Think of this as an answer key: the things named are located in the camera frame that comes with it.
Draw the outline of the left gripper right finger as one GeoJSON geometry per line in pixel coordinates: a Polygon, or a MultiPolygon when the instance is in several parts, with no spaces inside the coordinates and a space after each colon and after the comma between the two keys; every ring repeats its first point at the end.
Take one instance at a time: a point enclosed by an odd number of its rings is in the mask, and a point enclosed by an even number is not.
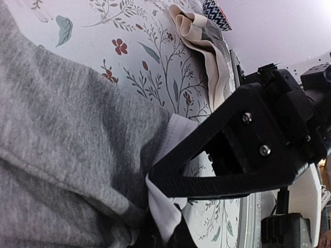
{"type": "Polygon", "coordinates": [[[181,217],[180,223],[175,227],[174,233],[168,241],[170,248],[197,248],[184,217],[181,217]]]}

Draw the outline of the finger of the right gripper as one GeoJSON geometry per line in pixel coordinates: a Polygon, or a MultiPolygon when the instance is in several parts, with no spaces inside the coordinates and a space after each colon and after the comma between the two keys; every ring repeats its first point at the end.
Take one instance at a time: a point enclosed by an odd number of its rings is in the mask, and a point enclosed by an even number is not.
{"type": "Polygon", "coordinates": [[[275,106],[257,83],[237,89],[149,172],[167,197],[229,199],[292,185],[308,168],[275,119],[275,106]],[[214,176],[189,177],[184,167],[205,152],[214,176]]]}

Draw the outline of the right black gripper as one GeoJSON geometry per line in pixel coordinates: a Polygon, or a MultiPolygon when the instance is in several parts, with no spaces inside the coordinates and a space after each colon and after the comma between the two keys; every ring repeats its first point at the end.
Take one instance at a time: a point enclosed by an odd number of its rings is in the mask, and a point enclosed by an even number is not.
{"type": "Polygon", "coordinates": [[[243,84],[260,83],[287,142],[308,160],[330,155],[330,64],[311,67],[297,83],[287,69],[269,64],[244,75],[243,84]]]}

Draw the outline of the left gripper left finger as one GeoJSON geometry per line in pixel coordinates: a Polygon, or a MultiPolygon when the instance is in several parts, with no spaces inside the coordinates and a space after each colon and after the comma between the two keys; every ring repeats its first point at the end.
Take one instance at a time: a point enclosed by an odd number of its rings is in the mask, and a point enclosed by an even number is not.
{"type": "Polygon", "coordinates": [[[135,248],[164,248],[165,244],[157,227],[146,227],[141,230],[134,244],[135,248]]]}

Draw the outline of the grey boxer briefs white trim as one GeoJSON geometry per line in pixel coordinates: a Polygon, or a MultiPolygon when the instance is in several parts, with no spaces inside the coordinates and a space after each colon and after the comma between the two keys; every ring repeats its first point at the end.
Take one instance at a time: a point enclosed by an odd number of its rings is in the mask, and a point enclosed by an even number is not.
{"type": "Polygon", "coordinates": [[[35,45],[1,2],[1,247],[168,241],[185,198],[149,179],[197,123],[35,45]]]}

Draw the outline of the taupe underwear cream waistband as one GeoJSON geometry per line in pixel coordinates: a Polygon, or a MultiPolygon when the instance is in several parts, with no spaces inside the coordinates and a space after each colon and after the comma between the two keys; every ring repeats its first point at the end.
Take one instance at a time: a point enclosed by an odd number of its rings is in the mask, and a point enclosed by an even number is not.
{"type": "Polygon", "coordinates": [[[228,46],[220,28],[206,16],[169,6],[169,15],[184,45],[204,58],[210,110],[213,112],[231,94],[234,75],[228,46]]]}

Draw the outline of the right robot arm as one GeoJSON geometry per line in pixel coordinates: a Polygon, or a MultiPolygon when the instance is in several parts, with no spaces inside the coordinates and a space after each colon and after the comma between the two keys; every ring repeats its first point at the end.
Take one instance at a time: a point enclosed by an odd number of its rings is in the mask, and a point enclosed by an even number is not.
{"type": "Polygon", "coordinates": [[[167,197],[229,199],[292,185],[330,154],[330,65],[239,87],[150,170],[167,197]]]}

